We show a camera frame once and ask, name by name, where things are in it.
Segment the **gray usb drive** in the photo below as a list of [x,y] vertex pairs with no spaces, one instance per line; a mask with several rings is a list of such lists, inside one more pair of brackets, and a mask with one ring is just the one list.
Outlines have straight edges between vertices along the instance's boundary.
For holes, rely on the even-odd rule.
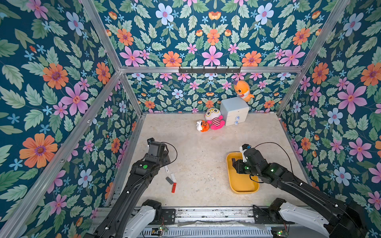
[[166,181],[167,181],[169,184],[174,184],[174,182],[173,182],[169,177],[166,177]]

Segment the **red usb drive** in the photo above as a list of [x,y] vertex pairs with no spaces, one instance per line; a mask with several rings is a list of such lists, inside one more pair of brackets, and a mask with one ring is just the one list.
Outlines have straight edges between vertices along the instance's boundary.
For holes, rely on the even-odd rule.
[[177,183],[176,183],[176,182],[173,183],[173,185],[172,185],[172,190],[171,190],[172,193],[175,193],[175,191],[176,191],[176,186],[177,186]]

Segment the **white long usb drive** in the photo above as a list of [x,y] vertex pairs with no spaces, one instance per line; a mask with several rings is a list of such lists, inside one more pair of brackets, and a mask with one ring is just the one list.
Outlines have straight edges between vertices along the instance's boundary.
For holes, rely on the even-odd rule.
[[176,178],[175,178],[174,174],[171,174],[171,180],[173,181],[173,184],[176,184],[176,183],[177,183],[177,181],[176,181]]

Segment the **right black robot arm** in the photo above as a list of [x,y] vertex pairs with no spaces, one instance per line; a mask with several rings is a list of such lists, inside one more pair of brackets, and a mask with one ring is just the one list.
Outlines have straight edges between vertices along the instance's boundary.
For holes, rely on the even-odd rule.
[[259,150],[248,144],[241,146],[240,153],[241,159],[231,159],[238,174],[256,176],[259,183],[285,191],[309,206],[305,209],[277,198],[267,209],[270,221],[299,224],[327,238],[366,237],[365,216],[356,202],[346,204],[317,190],[286,167],[267,162]]

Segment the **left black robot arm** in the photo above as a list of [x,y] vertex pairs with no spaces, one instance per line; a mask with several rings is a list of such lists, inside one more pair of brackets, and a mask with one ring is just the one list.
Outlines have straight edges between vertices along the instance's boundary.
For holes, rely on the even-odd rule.
[[137,238],[144,228],[161,218],[161,203],[146,201],[135,216],[136,205],[159,170],[170,164],[168,143],[153,138],[148,141],[148,152],[133,163],[125,188],[113,208],[95,229],[85,238]]

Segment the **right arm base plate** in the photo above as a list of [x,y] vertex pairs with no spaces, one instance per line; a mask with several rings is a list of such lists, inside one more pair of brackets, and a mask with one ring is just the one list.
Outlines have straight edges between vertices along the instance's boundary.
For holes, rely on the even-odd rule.
[[253,205],[253,218],[256,224],[282,224],[283,219],[278,213],[268,208],[261,208]]

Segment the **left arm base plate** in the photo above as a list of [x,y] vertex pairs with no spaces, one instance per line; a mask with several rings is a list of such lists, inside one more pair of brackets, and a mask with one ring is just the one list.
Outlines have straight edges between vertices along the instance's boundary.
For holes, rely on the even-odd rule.
[[173,225],[176,220],[176,209],[162,209],[162,224],[163,225]]

